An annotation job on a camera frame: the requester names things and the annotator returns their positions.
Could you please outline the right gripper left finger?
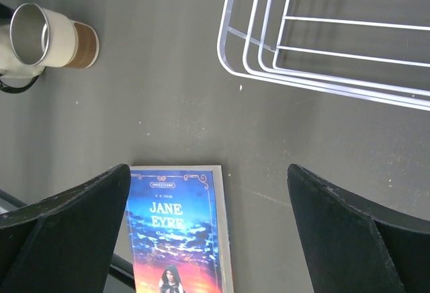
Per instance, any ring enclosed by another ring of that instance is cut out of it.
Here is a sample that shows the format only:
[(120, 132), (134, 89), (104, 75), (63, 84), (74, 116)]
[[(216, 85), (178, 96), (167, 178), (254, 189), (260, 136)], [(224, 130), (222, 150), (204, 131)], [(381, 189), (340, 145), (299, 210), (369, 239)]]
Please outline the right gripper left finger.
[(2, 292), (103, 292), (130, 190), (106, 172), (1, 215)]

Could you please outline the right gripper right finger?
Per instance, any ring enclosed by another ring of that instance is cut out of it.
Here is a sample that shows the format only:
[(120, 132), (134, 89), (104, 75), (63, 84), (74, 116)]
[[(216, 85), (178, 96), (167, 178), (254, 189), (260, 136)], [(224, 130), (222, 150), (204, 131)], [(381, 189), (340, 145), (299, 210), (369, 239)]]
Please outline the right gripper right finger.
[(315, 292), (428, 292), (429, 221), (296, 164), (288, 191)]

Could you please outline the cream and brown cup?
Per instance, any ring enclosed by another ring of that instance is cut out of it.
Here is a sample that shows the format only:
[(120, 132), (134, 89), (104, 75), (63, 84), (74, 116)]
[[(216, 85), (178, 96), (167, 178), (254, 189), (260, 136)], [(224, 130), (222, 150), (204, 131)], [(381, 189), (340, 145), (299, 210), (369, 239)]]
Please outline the cream and brown cup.
[(13, 12), (9, 39), (17, 59), (33, 67), (86, 69), (100, 50), (99, 37), (90, 25), (35, 3), (24, 3)]

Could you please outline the white wire dish rack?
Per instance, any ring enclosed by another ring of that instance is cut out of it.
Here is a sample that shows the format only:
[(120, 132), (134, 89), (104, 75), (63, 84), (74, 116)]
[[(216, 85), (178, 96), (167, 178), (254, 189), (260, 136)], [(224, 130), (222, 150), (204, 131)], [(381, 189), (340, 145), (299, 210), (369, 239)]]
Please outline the white wire dish rack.
[(429, 109), (429, 0), (224, 0), (231, 75)]

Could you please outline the cream mug black handle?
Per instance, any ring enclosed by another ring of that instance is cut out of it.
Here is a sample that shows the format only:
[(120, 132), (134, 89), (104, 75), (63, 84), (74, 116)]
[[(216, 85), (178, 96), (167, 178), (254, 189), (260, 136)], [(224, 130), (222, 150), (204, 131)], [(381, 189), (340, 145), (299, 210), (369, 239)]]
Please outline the cream mug black handle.
[(12, 87), (1, 81), (1, 91), (18, 94), (27, 91), (44, 72), (42, 65), (30, 66), (20, 62), (15, 56), (9, 39), (9, 24), (1, 25), (1, 77), (6, 79), (30, 79), (22, 87)]

